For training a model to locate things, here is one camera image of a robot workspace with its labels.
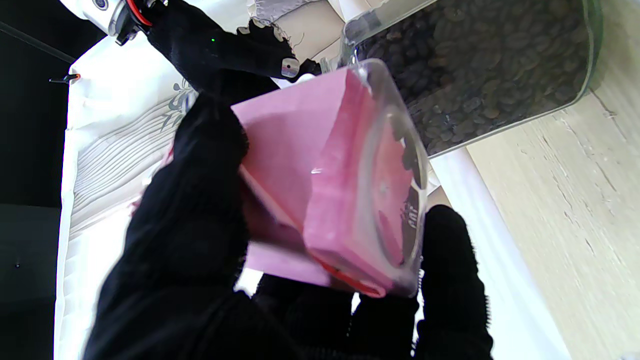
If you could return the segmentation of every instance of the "coffee bean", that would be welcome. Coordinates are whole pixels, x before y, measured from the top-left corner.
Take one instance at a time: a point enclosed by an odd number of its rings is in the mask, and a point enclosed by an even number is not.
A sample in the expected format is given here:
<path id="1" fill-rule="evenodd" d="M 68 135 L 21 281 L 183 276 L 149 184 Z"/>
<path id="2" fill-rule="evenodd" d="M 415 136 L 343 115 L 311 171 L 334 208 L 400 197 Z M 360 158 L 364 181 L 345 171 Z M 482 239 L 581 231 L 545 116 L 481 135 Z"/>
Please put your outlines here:
<path id="1" fill-rule="evenodd" d="M 392 44 L 389 46 L 389 52 L 392 54 L 399 54 L 403 51 L 403 47 L 400 44 Z"/>
<path id="2" fill-rule="evenodd" d="M 469 134 L 474 130 L 474 121 L 473 119 L 468 119 L 462 122 L 460 125 L 456 125 L 453 128 L 453 132 L 456 134 Z"/>
<path id="3" fill-rule="evenodd" d="M 562 24 L 559 22 L 554 23 L 547 31 L 550 37 L 556 37 L 562 31 Z"/>
<path id="4" fill-rule="evenodd" d="M 540 63 L 540 56 L 534 49 L 529 49 L 520 57 L 520 64 L 524 70 L 531 70 Z"/>
<path id="5" fill-rule="evenodd" d="M 489 119 L 495 119 L 500 115 L 500 111 L 496 108 L 487 108 L 483 111 L 483 115 Z"/>
<path id="6" fill-rule="evenodd" d="M 479 97 L 474 97 L 473 99 L 469 99 L 467 100 L 463 105 L 462 105 L 462 109 L 465 113 L 470 113 L 471 111 L 473 111 L 474 109 L 476 109 L 478 106 L 480 106 L 482 104 L 482 100 L 480 100 Z"/>
<path id="7" fill-rule="evenodd" d="M 460 10 L 460 9 L 456 9 L 453 7 L 447 7 L 443 10 L 444 13 L 444 17 L 447 18 L 447 20 L 449 21 L 453 21 L 453 22 L 459 22 L 465 19 L 466 15 L 465 13 Z"/>
<path id="8" fill-rule="evenodd" d="M 426 42 L 421 42 L 421 41 L 416 42 L 415 48 L 416 50 L 418 50 L 418 54 L 421 57 L 426 58 L 427 56 L 429 56 L 429 46 L 427 45 Z"/>
<path id="9" fill-rule="evenodd" d="M 385 54 L 385 49 L 381 43 L 374 44 L 367 53 L 367 59 L 379 59 Z"/>
<path id="10" fill-rule="evenodd" d="M 533 46 L 539 53 L 547 50 L 549 45 L 551 45 L 551 38 L 548 36 L 542 35 L 533 39 Z"/>
<path id="11" fill-rule="evenodd" d="M 442 141 L 449 141 L 453 137 L 453 133 L 450 131 L 442 131 L 440 133 L 440 138 Z"/>
<path id="12" fill-rule="evenodd" d="M 531 41 L 531 36 L 527 33 L 515 33 L 511 34 L 506 39 L 506 45 L 508 48 L 517 50 L 522 49 L 525 46 L 529 45 Z"/>
<path id="13" fill-rule="evenodd" d="M 527 31 L 529 30 L 529 27 L 531 26 L 531 23 L 533 22 L 533 13 L 527 13 L 526 15 L 524 15 L 524 17 L 522 17 L 522 20 L 520 20 L 520 25 L 518 25 L 518 30 L 519 31 Z"/>
<path id="14" fill-rule="evenodd" d="M 540 34 L 544 29 L 545 29 L 545 23 L 544 22 L 535 22 L 529 28 L 529 33 L 531 35 L 537 35 L 537 34 Z"/>
<path id="15" fill-rule="evenodd" d="M 402 39 L 402 33 L 400 31 L 394 31 L 387 34 L 387 40 L 400 40 Z"/>
<path id="16" fill-rule="evenodd" d="M 436 46 L 436 54 L 439 56 L 447 56 L 455 46 L 456 43 L 453 41 L 441 42 Z"/>
<path id="17" fill-rule="evenodd" d="M 576 30 L 573 30 L 573 33 L 571 33 L 571 41 L 575 42 L 576 44 L 587 40 L 589 40 L 589 33 L 587 32 L 586 28 L 579 27 Z"/>
<path id="18" fill-rule="evenodd" d="M 465 139 L 466 134 L 460 133 L 460 134 L 455 134 L 452 138 L 451 138 L 451 142 L 454 143 L 458 143 L 461 142 L 462 140 Z"/>
<path id="19" fill-rule="evenodd" d="M 580 60 L 576 58 L 568 58 L 568 59 L 565 59 L 563 63 L 563 68 L 564 68 L 564 71 L 566 72 L 573 72 L 575 69 L 578 68 L 579 65 L 580 65 Z"/>
<path id="20" fill-rule="evenodd" d="M 556 99 L 566 102 L 575 97 L 575 91 L 569 86 L 560 86 L 556 90 Z"/>
<path id="21" fill-rule="evenodd" d="M 471 59 L 471 67 L 475 69 L 492 69 L 496 65 L 498 65 L 498 62 L 500 62 L 501 58 L 502 55 L 500 53 L 496 53 L 493 51 L 483 51 L 481 53 L 477 53 Z"/>
<path id="22" fill-rule="evenodd" d="M 445 67 L 447 66 L 447 58 L 433 58 L 428 62 L 430 67 Z"/>
<path id="23" fill-rule="evenodd" d="M 549 2 L 549 12 L 557 19 L 562 19 L 569 12 L 569 9 L 567 0 L 551 0 Z"/>

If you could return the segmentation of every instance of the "roasted coffee bean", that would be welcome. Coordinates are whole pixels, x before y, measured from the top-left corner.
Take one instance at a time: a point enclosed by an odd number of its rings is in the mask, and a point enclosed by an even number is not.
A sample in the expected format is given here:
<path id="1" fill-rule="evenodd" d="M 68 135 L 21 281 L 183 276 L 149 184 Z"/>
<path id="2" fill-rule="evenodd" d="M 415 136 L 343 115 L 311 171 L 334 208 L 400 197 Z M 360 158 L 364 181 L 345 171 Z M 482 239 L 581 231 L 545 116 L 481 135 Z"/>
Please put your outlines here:
<path id="1" fill-rule="evenodd" d="M 477 53 L 471 59 L 471 67 L 475 69 L 492 69 L 500 59 L 502 58 L 502 54 L 494 52 L 494 51 L 483 51 L 481 53 Z"/>
<path id="2" fill-rule="evenodd" d="M 455 47 L 456 43 L 453 41 L 441 42 L 436 46 L 436 54 L 439 56 L 447 56 Z"/>
<path id="3" fill-rule="evenodd" d="M 531 36 L 527 33 L 515 33 L 507 36 L 506 45 L 512 50 L 523 49 L 531 41 Z"/>
<path id="4" fill-rule="evenodd" d="M 560 86 L 556 90 L 556 99 L 562 102 L 567 102 L 570 99 L 572 99 L 572 97 L 575 97 L 575 96 L 576 96 L 575 91 L 573 91 L 573 88 L 569 86 Z"/>
<path id="5" fill-rule="evenodd" d="M 462 21 L 466 17 L 465 13 L 462 10 L 453 8 L 453 7 L 445 8 L 443 10 L 443 13 L 444 13 L 444 17 L 446 17 L 447 20 L 453 21 L 453 22 Z"/>
<path id="6" fill-rule="evenodd" d="M 462 105 L 462 108 L 463 108 L 465 113 L 470 113 L 471 111 L 474 111 L 481 104 L 482 104 L 482 100 L 480 100 L 479 97 L 474 97 L 472 99 L 467 100 Z"/>
<path id="7" fill-rule="evenodd" d="M 571 33 L 571 41 L 576 44 L 589 40 L 589 33 L 586 28 L 578 27 Z"/>
<path id="8" fill-rule="evenodd" d="M 449 141 L 451 140 L 452 137 L 453 137 L 453 133 L 450 131 L 442 131 L 440 133 L 440 138 L 442 139 L 442 141 Z"/>
<path id="9" fill-rule="evenodd" d="M 539 53 L 542 53 L 544 50 L 547 50 L 551 45 L 551 38 L 545 35 L 536 37 L 533 39 L 533 46 Z"/>
<path id="10" fill-rule="evenodd" d="M 432 156 L 576 99 L 592 52 L 583 13 L 581 0 L 438 0 L 356 54 L 387 64 Z"/>
<path id="11" fill-rule="evenodd" d="M 544 22 L 535 22 L 529 28 L 529 33 L 531 35 L 537 35 L 537 34 L 540 34 L 544 29 L 545 29 L 545 23 Z"/>
<path id="12" fill-rule="evenodd" d="M 570 10 L 567 0 L 551 0 L 549 2 L 549 12 L 558 19 L 562 19 Z"/>
<path id="13" fill-rule="evenodd" d="M 367 53 L 367 59 L 379 59 L 385 54 L 385 48 L 381 43 L 374 44 Z"/>

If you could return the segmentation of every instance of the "clear plastic container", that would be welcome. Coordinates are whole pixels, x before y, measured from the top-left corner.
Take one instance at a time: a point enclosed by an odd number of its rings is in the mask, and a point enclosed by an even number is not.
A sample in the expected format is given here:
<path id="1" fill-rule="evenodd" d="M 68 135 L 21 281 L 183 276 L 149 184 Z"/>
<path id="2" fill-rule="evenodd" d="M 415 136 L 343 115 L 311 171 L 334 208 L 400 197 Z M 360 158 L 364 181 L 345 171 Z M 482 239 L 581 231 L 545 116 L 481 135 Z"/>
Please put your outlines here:
<path id="1" fill-rule="evenodd" d="M 232 109 L 251 143 L 241 173 L 273 217 L 248 216 L 262 233 L 247 265 L 324 286 L 330 274 L 372 297 L 415 294 L 429 161 L 385 64 L 362 61 Z"/>
<path id="2" fill-rule="evenodd" d="M 598 0 L 388 1 L 323 70 L 382 59 L 435 156 L 578 101 L 601 39 Z"/>
<path id="3" fill-rule="evenodd" d="M 350 156 L 321 157 L 322 171 L 312 179 L 314 188 L 326 190 L 310 201 L 307 218 L 315 221 L 305 222 L 305 244 L 325 269 L 347 283 L 352 279 L 358 291 L 411 296 L 418 285 L 428 158 L 385 64 L 366 60 L 349 71 L 360 78 L 364 86 L 355 88 L 367 92 L 373 107 L 361 110 L 369 119 L 361 117 L 360 124 L 352 125 L 353 117 L 343 120 L 363 134 L 357 163 Z M 341 126 L 336 123 L 334 131 Z M 340 188 L 352 192 L 338 195 Z M 335 211 L 322 206 L 327 201 Z M 332 224 L 342 230 L 327 231 Z"/>

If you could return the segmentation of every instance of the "black glove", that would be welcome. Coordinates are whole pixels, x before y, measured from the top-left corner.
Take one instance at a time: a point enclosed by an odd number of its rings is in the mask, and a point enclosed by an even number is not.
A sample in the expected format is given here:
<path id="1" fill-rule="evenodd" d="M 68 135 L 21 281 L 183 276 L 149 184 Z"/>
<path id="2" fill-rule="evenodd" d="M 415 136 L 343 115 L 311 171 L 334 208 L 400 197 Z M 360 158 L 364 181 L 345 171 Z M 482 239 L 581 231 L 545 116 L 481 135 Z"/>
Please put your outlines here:
<path id="1" fill-rule="evenodd" d="M 422 248 L 425 320 L 418 324 L 416 360 L 490 360 L 488 301 L 465 221 L 436 206 L 426 216 Z M 271 313 L 310 358 L 410 359 L 416 298 L 361 296 L 271 275 L 253 300 Z"/>
<path id="2" fill-rule="evenodd" d="M 221 92 L 224 84 L 216 80 L 223 69 L 281 79 L 298 75 L 300 63 L 273 27 L 250 22 L 243 29 L 250 31 L 228 33 L 197 7 L 171 0 L 154 20 L 148 40 L 198 92 Z"/>

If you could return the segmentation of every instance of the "pink pouch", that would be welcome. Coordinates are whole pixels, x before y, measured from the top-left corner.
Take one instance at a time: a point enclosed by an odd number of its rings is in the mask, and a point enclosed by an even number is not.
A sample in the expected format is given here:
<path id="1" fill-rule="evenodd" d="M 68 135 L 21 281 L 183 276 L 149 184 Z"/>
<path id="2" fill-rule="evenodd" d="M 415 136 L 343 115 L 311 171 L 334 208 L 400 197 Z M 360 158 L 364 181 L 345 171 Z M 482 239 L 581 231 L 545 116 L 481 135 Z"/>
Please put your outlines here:
<path id="1" fill-rule="evenodd" d="M 232 109 L 250 141 L 247 266 L 415 293 L 428 161 L 386 66 L 367 60 Z"/>

